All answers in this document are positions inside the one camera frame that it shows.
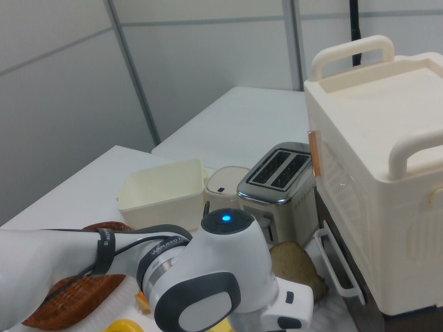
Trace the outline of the Franka gripper body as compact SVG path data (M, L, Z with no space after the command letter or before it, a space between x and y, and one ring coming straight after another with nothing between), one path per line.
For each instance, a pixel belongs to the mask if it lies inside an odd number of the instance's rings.
M276 278L278 293L262 314L264 331L308 331L314 308L310 286Z

